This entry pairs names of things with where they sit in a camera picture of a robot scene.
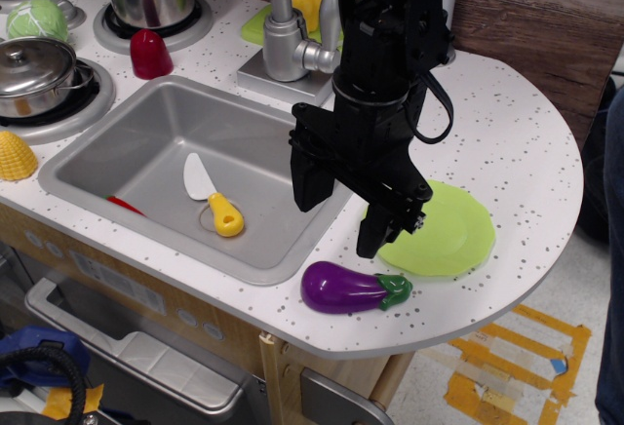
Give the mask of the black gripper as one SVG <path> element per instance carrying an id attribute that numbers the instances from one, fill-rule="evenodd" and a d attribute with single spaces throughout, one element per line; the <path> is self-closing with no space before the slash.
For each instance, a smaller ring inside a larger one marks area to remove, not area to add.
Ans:
<path id="1" fill-rule="evenodd" d="M 433 191 L 410 157 L 412 133 L 397 107 L 339 104 L 334 111 L 308 103 L 292 107 L 293 197 L 302 212 L 327 200 L 337 180 L 369 203 L 356 253 L 374 257 L 401 230 L 424 220 Z"/>

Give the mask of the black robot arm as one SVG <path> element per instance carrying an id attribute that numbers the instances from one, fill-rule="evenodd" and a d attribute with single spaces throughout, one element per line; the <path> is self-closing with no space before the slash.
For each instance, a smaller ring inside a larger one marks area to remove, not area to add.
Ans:
<path id="1" fill-rule="evenodd" d="M 370 258 L 423 222 L 432 189 L 409 148 L 427 94 L 451 109 L 433 69 L 449 61 L 452 34 L 443 0 L 323 0 L 321 37 L 312 40 L 293 0 L 270 0 L 263 64 L 278 82 L 330 74 L 332 109 L 292 108 L 293 195 L 307 212 L 342 183 L 369 205 L 356 251 Z"/>

